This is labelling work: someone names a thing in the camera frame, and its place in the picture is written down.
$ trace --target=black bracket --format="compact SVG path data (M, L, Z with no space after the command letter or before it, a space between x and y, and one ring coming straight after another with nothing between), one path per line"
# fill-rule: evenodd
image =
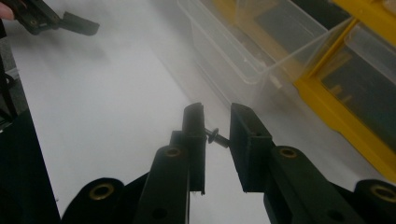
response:
M42 31L63 28L82 35L95 35L99 24L73 15L64 13L61 19L42 0L0 0L14 12L16 20L32 35Z
M188 223L190 192L205 193L205 141L229 146L244 192L263 192L272 223L396 223L396 187L362 180L350 192L326 180L305 154L276 146L252 109L232 104L230 140L204 125L201 104L186 107L182 131L157 151L148 174L127 186L103 178L67 208L68 223Z

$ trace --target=white table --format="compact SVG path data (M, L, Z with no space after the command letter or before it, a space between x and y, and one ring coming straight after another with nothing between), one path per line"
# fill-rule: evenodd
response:
M228 136L229 108L202 79L190 22L175 0L46 2L60 15L67 10L101 24L94 36L65 30L32 36L6 23L61 214L96 178L126 184L147 172L191 103L204 104L206 128ZM298 97L293 101L283 105L275 97L262 108L276 144L301 149L347 189L363 178L382 179ZM206 149L206 195L191 195L191 223L268 223L262 194L242 192L230 152Z

